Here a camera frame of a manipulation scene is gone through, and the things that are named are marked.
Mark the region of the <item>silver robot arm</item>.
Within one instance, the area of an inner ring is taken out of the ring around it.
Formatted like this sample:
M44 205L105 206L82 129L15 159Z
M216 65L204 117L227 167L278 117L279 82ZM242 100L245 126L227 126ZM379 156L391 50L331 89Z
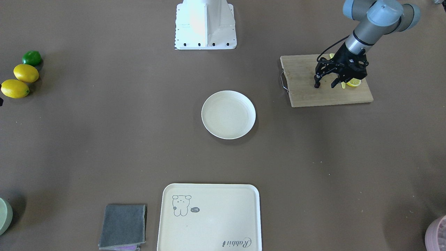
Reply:
M319 88L322 78L331 73L337 75L331 83L332 88L353 78L362 80L367 76L369 64L366 53L379 39L383 35L409 30L421 18L417 5L401 4L396 0L346 0L343 13L359 24L350 35L341 39L342 45L333 58L318 56L315 88Z

